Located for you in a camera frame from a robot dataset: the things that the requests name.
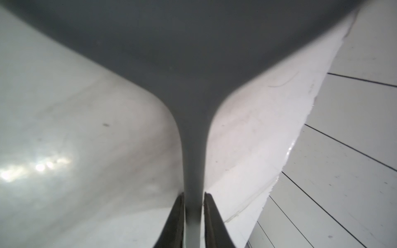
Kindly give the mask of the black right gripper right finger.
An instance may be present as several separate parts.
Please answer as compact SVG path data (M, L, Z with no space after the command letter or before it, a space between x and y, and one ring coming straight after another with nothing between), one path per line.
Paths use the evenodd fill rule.
M211 194L204 194L204 223L206 248L236 248Z

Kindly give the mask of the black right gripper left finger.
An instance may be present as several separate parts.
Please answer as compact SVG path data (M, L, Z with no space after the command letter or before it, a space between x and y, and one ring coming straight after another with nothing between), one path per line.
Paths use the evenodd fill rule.
M181 193L174 202L163 230L153 248L182 248L185 226L185 197Z

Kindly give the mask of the grey spatula mint handle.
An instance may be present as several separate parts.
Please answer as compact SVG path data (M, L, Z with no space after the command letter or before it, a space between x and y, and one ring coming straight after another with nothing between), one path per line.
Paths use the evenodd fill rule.
M210 126L222 102L362 1L2 1L43 34L159 98L182 143L183 247L205 235Z

